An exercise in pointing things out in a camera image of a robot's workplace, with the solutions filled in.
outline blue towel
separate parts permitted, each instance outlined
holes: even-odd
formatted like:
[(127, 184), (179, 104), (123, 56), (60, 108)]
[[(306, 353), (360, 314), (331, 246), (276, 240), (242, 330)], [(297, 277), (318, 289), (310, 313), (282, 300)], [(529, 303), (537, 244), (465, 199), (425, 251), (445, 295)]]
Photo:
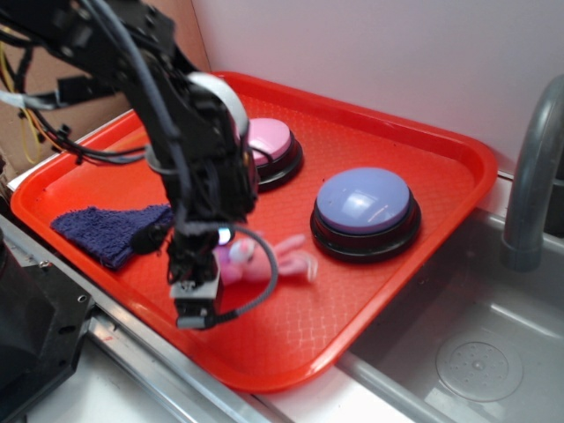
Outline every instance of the blue towel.
[(88, 207), (70, 211), (51, 222), (51, 227), (74, 242), (109, 269), (120, 269), (133, 255), (133, 234), (151, 224), (167, 225), (173, 213), (168, 205), (143, 210), (113, 211)]

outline red tray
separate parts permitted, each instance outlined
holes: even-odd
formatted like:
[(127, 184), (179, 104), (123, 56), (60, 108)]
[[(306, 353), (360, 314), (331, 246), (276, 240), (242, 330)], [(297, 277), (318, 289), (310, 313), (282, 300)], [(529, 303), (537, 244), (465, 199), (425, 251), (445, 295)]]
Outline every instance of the red tray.
[[(58, 215), (89, 205), (126, 210), (165, 203), (160, 178), (145, 163), (77, 166), (73, 156), (63, 154), (21, 184), (11, 207), (102, 289), (219, 380), (237, 390), (272, 392), (305, 382), (335, 362), (487, 193), (497, 165), (484, 145), (467, 137), (248, 76), (221, 76), (240, 95), (249, 117), (286, 122), (303, 147), (304, 168), (284, 187), (260, 196), (249, 224), (272, 243), (306, 234), (305, 249), (320, 261), (314, 284), (281, 279), (265, 303), (239, 319), (206, 331), (178, 330), (166, 254), (134, 257), (113, 272), (49, 227)], [(145, 130), (133, 113), (86, 142), (98, 149), (144, 143)], [(384, 263), (340, 263), (314, 246), (309, 215), (325, 180), (367, 166), (389, 169), (407, 182), (422, 210), (420, 236)], [(262, 289), (230, 286), (224, 308)]]

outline faucet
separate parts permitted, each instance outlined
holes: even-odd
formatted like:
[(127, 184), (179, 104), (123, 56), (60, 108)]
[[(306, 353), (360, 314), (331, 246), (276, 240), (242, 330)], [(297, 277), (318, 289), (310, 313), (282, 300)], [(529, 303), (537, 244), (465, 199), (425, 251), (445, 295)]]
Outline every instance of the faucet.
[(564, 75), (543, 91), (519, 154), (501, 239), (501, 262), (540, 265), (543, 232), (564, 236)]

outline sink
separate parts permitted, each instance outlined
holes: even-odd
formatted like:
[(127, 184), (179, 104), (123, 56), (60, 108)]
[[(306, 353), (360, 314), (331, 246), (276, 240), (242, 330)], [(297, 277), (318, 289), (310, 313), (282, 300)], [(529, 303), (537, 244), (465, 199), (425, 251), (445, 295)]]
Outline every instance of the sink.
[(500, 263), (502, 229), (475, 211), (340, 366), (394, 385), (416, 421), (561, 421), (564, 246), (547, 235), (541, 267), (517, 273)]

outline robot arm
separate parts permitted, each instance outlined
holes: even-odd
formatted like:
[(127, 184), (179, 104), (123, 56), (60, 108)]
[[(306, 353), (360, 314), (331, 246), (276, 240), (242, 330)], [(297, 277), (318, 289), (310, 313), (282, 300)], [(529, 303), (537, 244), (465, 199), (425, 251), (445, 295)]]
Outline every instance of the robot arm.
[(0, 0), (0, 23), (26, 37), (1, 32), (0, 41), (41, 46), (92, 76), (61, 81), (57, 93), (0, 100), (53, 109), (124, 93), (145, 126), (145, 157), (174, 212), (167, 253), (177, 324), (215, 324), (217, 226), (244, 222), (256, 201), (248, 119), (237, 96), (182, 54), (172, 20), (138, 0)]

